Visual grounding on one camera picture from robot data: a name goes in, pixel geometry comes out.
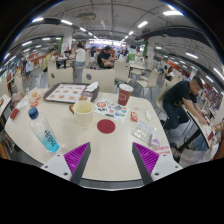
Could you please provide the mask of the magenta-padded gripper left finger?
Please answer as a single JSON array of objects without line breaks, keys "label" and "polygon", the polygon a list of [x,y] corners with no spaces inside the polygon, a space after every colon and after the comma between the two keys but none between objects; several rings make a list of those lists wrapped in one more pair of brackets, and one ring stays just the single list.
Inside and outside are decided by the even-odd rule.
[{"label": "magenta-padded gripper left finger", "polygon": [[90,153],[90,143],[87,142],[65,155],[57,153],[42,166],[42,169],[79,185]]}]

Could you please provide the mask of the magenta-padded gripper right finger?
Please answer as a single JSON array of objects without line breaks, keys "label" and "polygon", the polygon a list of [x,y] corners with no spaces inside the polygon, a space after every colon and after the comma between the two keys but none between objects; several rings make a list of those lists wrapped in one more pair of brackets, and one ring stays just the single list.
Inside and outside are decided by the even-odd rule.
[{"label": "magenta-padded gripper right finger", "polygon": [[133,143],[132,153],[144,185],[182,169],[171,154],[158,154],[138,143]]}]

